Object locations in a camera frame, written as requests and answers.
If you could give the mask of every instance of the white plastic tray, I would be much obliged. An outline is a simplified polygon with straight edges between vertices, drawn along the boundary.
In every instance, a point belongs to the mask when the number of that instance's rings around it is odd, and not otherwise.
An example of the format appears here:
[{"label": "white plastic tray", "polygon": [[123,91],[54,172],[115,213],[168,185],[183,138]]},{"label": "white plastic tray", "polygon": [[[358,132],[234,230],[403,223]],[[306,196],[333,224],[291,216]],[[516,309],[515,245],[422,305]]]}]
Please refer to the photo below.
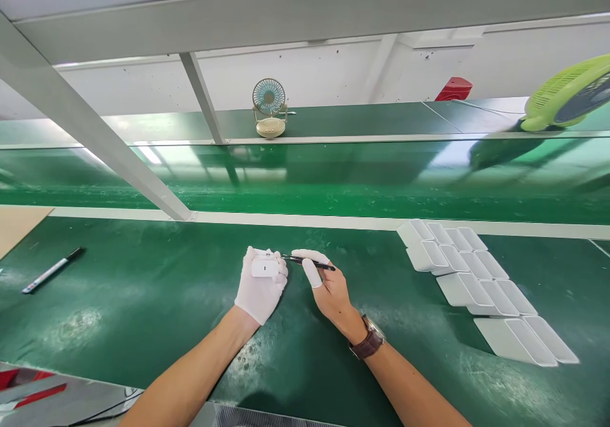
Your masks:
[{"label": "white plastic tray", "polygon": [[453,240],[447,234],[447,231],[445,230],[443,225],[441,225],[437,222],[429,222],[428,228],[434,235],[434,239],[437,241],[438,244],[440,244],[440,245],[441,244],[450,244],[450,245],[453,244]]},{"label": "white plastic tray", "polygon": [[481,287],[494,303],[493,306],[468,306],[468,311],[475,316],[506,316],[519,317],[519,312],[510,302],[506,294],[498,287],[495,281],[479,281]]},{"label": "white plastic tray", "polygon": [[508,299],[511,301],[515,308],[522,315],[537,316],[538,312],[536,308],[532,306],[525,295],[517,287],[517,285],[510,280],[498,280],[498,286],[506,294]]},{"label": "white plastic tray", "polygon": [[551,326],[540,316],[524,316],[523,320],[542,340],[551,354],[561,363],[580,363],[578,357],[557,335]]},{"label": "white plastic tray", "polygon": [[488,251],[474,251],[481,263],[487,268],[487,271],[494,279],[508,279],[508,273],[500,266],[498,261]]},{"label": "white plastic tray", "polygon": [[445,229],[449,238],[460,252],[472,252],[474,249],[458,229]]},{"label": "white plastic tray", "polygon": [[448,268],[449,263],[434,241],[420,241],[407,248],[407,254],[416,271],[433,271]]},{"label": "white plastic tray", "polygon": [[439,276],[437,283],[451,306],[493,306],[494,304],[472,273]]},{"label": "white plastic tray", "polygon": [[470,268],[472,274],[475,275],[477,279],[493,279],[490,272],[488,272],[487,268],[485,268],[485,265],[483,265],[483,262],[481,262],[481,260],[475,255],[474,252],[461,252],[460,255],[468,265],[468,268]]},{"label": "white plastic tray", "polygon": [[470,271],[468,264],[464,261],[454,245],[438,245],[439,249],[447,259],[449,265],[443,268],[436,268],[432,271],[435,276],[457,273],[458,271]]},{"label": "white plastic tray", "polygon": [[475,231],[470,227],[458,227],[457,230],[466,238],[466,241],[474,250],[487,250],[485,243],[481,241]]},{"label": "white plastic tray", "polygon": [[421,241],[434,241],[434,235],[421,219],[409,219],[396,229],[406,247],[419,244]]},{"label": "white plastic tray", "polygon": [[551,351],[519,318],[476,318],[475,324],[493,352],[500,357],[533,363],[540,367],[558,365]]}]

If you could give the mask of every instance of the brown leather watch strap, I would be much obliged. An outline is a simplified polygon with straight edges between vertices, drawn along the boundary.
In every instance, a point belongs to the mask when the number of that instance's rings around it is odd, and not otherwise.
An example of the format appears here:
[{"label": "brown leather watch strap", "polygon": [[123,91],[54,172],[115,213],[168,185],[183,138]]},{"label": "brown leather watch strap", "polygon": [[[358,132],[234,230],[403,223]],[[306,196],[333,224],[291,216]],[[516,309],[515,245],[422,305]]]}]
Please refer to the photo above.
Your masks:
[{"label": "brown leather watch strap", "polygon": [[350,349],[356,357],[358,357],[360,360],[364,360],[376,353],[384,341],[383,336],[379,335],[375,330],[369,329],[369,333],[364,341],[356,346],[350,346]]}]

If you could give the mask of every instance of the white glove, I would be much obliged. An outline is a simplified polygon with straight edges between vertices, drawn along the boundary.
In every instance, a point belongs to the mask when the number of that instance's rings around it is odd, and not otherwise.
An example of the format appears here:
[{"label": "white glove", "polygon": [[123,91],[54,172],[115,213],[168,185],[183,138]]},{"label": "white glove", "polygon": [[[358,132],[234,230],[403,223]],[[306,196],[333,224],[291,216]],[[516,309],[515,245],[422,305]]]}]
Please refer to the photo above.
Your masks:
[{"label": "white glove", "polygon": [[256,250],[252,246],[248,246],[243,258],[240,288],[237,291],[235,304],[252,316],[256,322],[264,325],[278,305],[281,293],[286,287],[288,268],[280,253],[274,252],[273,255],[278,259],[278,275],[273,278],[255,278],[250,269],[252,259],[256,255]]},{"label": "white glove", "polygon": [[318,269],[316,268],[316,266],[311,262],[319,262],[319,263],[323,263],[324,265],[328,265],[330,260],[329,258],[318,252],[318,251],[314,251],[314,250],[310,250],[310,249],[295,249],[294,251],[292,251],[292,255],[296,256],[296,257],[303,257],[304,259],[309,259],[309,260],[303,260],[303,270],[305,270],[305,274],[307,275],[307,279],[309,280],[309,283],[311,284],[312,288],[318,288],[322,285],[322,280],[320,279],[320,273],[318,272]]}]

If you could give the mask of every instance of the white vertical post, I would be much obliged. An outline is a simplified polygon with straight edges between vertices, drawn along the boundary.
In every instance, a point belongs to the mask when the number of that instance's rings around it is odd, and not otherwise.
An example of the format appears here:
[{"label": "white vertical post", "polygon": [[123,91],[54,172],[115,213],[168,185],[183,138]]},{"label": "white vertical post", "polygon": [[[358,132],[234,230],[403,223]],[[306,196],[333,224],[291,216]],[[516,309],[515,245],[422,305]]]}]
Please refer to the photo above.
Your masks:
[{"label": "white vertical post", "polygon": [[208,88],[201,75],[201,68],[197,62],[195,52],[181,53],[180,60],[182,61],[186,75],[189,77],[191,87],[193,87],[193,92],[195,92],[195,97],[199,102],[203,117],[210,128],[210,133],[212,134],[214,142],[216,144],[224,144],[224,139],[222,139],[220,135],[216,111],[214,110],[212,99],[210,98],[210,92],[208,92]]},{"label": "white vertical post", "polygon": [[379,84],[379,80],[381,78],[381,74],[383,73],[384,68],[386,67],[386,63],[388,63],[390,53],[394,48],[394,43],[396,42],[397,37],[397,33],[392,33],[384,35],[381,38],[377,53],[375,54],[375,58],[373,59],[373,63],[371,64],[369,69],[369,75],[364,81],[364,86],[362,87],[363,104],[373,103],[372,98],[375,94],[375,89]]},{"label": "white vertical post", "polygon": [[175,220],[190,211],[0,13],[0,77]]}]

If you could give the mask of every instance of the wristwatch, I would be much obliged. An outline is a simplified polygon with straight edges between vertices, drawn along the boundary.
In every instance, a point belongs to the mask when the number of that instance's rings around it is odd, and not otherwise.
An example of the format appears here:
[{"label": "wristwatch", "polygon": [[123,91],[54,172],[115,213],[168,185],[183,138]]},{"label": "wristwatch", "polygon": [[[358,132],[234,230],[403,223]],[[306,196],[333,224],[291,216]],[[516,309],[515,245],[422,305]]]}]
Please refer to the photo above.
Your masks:
[{"label": "wristwatch", "polygon": [[367,326],[369,333],[363,342],[356,346],[350,346],[349,348],[356,357],[360,360],[364,360],[367,357],[372,356],[386,342],[386,336],[383,334],[381,329],[375,324],[367,315],[362,316],[364,325]]}]

